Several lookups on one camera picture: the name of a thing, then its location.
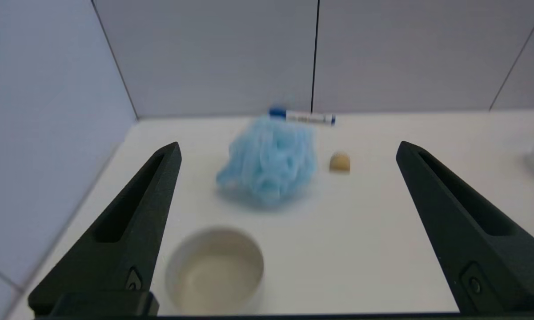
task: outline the table surface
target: table surface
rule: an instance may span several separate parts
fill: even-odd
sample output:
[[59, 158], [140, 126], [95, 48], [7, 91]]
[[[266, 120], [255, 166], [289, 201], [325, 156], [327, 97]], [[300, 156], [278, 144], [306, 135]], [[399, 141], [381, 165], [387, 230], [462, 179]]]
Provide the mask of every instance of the table surface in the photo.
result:
[[[183, 156], [151, 290], [172, 314], [165, 267], [178, 243], [213, 225], [244, 229], [265, 258], [259, 313], [457, 312], [403, 177], [399, 142], [426, 148], [534, 236], [534, 111], [338, 115], [314, 126], [318, 170], [300, 196], [275, 209], [221, 192], [228, 145], [247, 117], [143, 120], [128, 133], [9, 314], [27, 320], [27, 295], [161, 146]], [[350, 174], [328, 172], [336, 151]]]

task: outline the blue loofah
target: blue loofah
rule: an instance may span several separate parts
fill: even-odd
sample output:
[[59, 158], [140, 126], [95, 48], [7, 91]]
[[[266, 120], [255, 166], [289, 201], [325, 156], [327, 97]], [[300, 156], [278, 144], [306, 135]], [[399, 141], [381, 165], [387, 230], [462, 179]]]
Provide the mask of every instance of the blue loofah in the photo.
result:
[[316, 170], [312, 135], [303, 125], [259, 118], [229, 146], [229, 162], [218, 172], [217, 183], [277, 204], [307, 184]]

